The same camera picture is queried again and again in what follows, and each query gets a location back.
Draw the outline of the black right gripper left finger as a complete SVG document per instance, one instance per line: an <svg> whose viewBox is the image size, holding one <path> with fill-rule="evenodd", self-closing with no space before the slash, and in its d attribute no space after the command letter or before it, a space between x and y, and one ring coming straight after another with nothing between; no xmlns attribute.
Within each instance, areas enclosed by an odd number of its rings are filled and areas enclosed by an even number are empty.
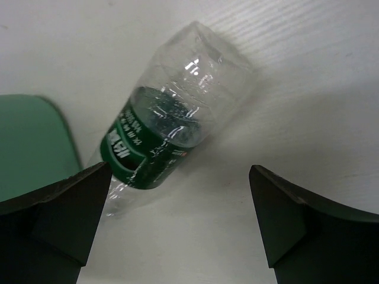
<svg viewBox="0 0 379 284"><path fill-rule="evenodd" d="M1 202L1 283L76 283L112 177L106 162Z"/></svg>

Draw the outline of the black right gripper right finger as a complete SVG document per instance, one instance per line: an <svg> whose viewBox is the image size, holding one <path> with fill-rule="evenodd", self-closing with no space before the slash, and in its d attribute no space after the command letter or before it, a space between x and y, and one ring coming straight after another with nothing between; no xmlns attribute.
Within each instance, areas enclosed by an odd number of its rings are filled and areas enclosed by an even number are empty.
<svg viewBox="0 0 379 284"><path fill-rule="evenodd" d="M250 189L278 283L378 283L378 215L320 196L260 165Z"/></svg>

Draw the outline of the green label clear bottle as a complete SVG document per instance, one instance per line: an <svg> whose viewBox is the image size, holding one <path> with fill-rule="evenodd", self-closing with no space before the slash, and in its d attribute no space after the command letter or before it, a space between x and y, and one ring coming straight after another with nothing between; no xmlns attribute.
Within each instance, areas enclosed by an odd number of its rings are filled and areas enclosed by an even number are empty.
<svg viewBox="0 0 379 284"><path fill-rule="evenodd" d="M161 45L89 165L112 170L103 215L118 216L152 190L234 115L254 87L251 62L194 21Z"/></svg>

